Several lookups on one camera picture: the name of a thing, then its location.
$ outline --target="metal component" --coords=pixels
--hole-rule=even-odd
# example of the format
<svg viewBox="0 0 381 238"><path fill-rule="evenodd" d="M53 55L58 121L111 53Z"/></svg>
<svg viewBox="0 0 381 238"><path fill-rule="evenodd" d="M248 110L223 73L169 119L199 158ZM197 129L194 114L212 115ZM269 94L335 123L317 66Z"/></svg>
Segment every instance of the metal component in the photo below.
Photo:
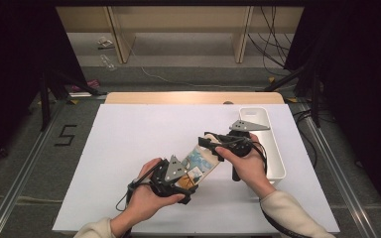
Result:
<svg viewBox="0 0 381 238"><path fill-rule="evenodd" d="M248 132L248 131L267 131L270 128L264 125L259 125L252 122L247 122L243 120L237 120L233 123L233 125L230 126L230 130L233 131L242 131L242 132Z"/></svg>
<svg viewBox="0 0 381 238"><path fill-rule="evenodd" d="M176 156L171 156L165 180L177 179L185 174L186 168L182 165L178 158L176 158Z"/></svg>
<svg viewBox="0 0 381 238"><path fill-rule="evenodd" d="M301 105L302 110L308 110L309 107L304 104ZM312 119L308 118L307 120L315 141L323 154L323 158L336 182L336 185L338 186L339 192L341 193L355 224L357 225L361 237L378 237L371 224L370 218L366 213L366 210L360 204L360 201L349 184L321 129L316 127Z"/></svg>
<svg viewBox="0 0 381 238"><path fill-rule="evenodd" d="M47 139L49 138L49 135L52 132L53 125L56 119L58 118L58 115L62 111L62 108L64 107L64 105L65 105L65 101L58 101L54 115L51 118L51 121L49 122L45 130L40 132L39 137L37 138L36 143L33 146L33 149L30 151L30 154L26 162L21 167L17 177L15 178L14 182L11 185L11 188L5 195L0 205L0 233L2 229L4 228L5 223L8 220L9 216L11 215L11 212L15 206L15 203L17 202L19 195L21 194L25 184L27 183L27 180L36 164L36 161L38 160L43 150L43 147L46 145Z"/></svg>

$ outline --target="person's right hand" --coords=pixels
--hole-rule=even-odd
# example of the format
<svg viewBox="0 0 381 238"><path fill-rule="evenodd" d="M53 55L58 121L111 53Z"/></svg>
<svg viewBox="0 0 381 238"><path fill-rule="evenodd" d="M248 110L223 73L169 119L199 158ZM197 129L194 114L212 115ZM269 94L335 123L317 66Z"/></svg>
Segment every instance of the person's right hand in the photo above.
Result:
<svg viewBox="0 0 381 238"><path fill-rule="evenodd" d="M250 139L255 142L255 146L258 146L259 150L262 151L261 147L257 144L259 143L258 137L250 134ZM237 157L223 147L217 147L215 151L236 168L240 178L245 181L259 197L263 198L275 190L266 178L261 156L254 149L252 149L247 156L242 158Z"/></svg>

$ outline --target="metal bracket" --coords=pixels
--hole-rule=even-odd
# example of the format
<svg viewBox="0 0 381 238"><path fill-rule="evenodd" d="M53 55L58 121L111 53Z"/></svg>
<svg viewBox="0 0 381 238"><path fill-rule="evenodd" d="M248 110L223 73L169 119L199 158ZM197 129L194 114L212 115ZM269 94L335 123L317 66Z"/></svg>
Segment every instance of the metal bracket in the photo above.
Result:
<svg viewBox="0 0 381 238"><path fill-rule="evenodd" d="M187 172L188 170L182 165L178 158L172 155L166 171L165 181L178 179L184 176Z"/></svg>
<svg viewBox="0 0 381 238"><path fill-rule="evenodd" d="M248 132L248 131L267 131L270 130L270 127L259 125L252 122L247 122L243 120L237 120L233 123L233 125L230 126L230 130L233 131L242 131L242 132Z"/></svg>

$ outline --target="metal rail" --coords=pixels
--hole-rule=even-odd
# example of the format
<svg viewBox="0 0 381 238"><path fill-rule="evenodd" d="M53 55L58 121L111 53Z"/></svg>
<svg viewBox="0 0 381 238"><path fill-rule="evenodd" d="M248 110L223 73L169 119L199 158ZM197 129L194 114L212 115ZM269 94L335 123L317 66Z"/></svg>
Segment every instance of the metal rail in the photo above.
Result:
<svg viewBox="0 0 381 238"><path fill-rule="evenodd" d="M29 156L27 157L26 162L21 167L17 177L11 185L11 188L8 190L7 194L2 200L2 203L0 204L0 233L4 228L9 216L11 215L11 212L15 206L15 203L17 202L19 195L21 194L25 184L27 183L27 180L36 164L36 161L38 160L43 150L43 147L46 145L48 137L52 132L53 125L57 120L58 115L64 108L64 105L65 101L57 102L54 114L48 127L44 131L40 132L32 150L30 151Z"/></svg>
<svg viewBox="0 0 381 238"><path fill-rule="evenodd" d="M302 103L301 108L302 110L308 110L309 106L307 106L306 103ZM338 160L336 159L335 155L332 152L332 149L327 143L327 140L323 135L321 129L316 127L315 123L311 118L308 118L307 120L308 126L312 134L314 135L315 141L317 142L317 145L321 153L323 154L323 158L330 170L330 173L333 176L333 179L336 182L336 185L338 186L339 192L341 193L342 198L344 199L347 208L350 211L355 224L357 225L361 237L378 237L365 209L363 208L357 196L355 195L354 190L352 189L347 177L342 171L341 166L339 165Z"/></svg>

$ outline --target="person's left hand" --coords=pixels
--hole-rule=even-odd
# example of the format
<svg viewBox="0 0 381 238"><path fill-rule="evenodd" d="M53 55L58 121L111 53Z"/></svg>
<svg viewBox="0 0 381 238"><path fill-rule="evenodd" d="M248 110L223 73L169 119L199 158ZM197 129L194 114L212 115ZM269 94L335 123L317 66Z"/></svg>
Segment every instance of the person's left hand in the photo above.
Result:
<svg viewBox="0 0 381 238"><path fill-rule="evenodd" d="M138 178L155 166L161 159L153 159L145 164ZM149 185L140 185L132 193L126 209L110 221L110 229L115 237L120 237L128 229L141 221L150 219L156 212L167 205L172 205L185 198L183 194L159 197L153 193Z"/></svg>
<svg viewBox="0 0 381 238"><path fill-rule="evenodd" d="M153 159L145 164L138 178L142 177L148 170L155 166L161 159ZM151 218L156 212L167 205L172 205L185 198L183 194L174 194L168 197L159 197L153 193L149 185L138 186L132 194L127 210L135 213L138 222Z"/></svg>

